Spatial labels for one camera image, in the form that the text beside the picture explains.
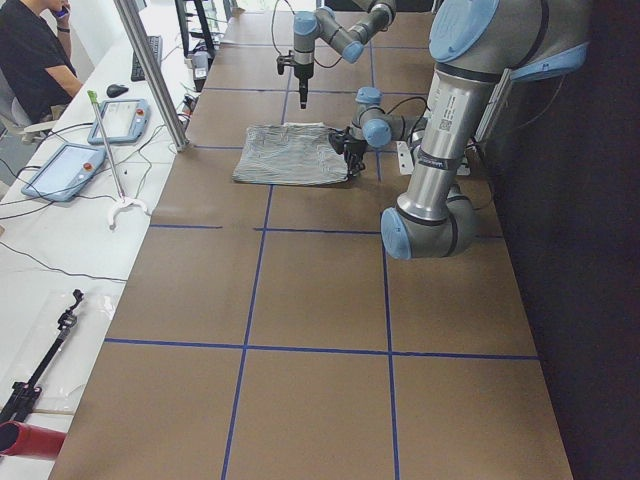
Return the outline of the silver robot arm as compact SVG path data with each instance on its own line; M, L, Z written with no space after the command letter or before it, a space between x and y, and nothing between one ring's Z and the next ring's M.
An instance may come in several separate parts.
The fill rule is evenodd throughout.
M527 82L580 68L591 11L589 1L446 1L437 10L430 116L408 189L381 216L390 256L448 257L471 244L476 217L455 177L495 86L505 70Z
M364 46L380 31L386 30L396 16L395 1L356 1L366 12L352 27L345 28L335 18L334 11L327 6L315 11L299 11L293 20L293 50L277 60L278 73L285 66L293 68L298 79L300 108L308 101L308 82L314 75L316 40L321 39L347 63L355 63L364 51Z

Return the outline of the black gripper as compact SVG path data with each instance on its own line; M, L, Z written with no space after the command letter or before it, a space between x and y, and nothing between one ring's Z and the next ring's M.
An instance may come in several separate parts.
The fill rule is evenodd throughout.
M350 128L337 130L345 132L344 153L342 154L347 164L347 172L349 176L358 176L364 170L363 157L366 152L366 142L356 139L351 133Z
M298 79L299 84L299 101L300 109L305 110L308 103L308 82L314 75L314 63L294 64L294 76Z

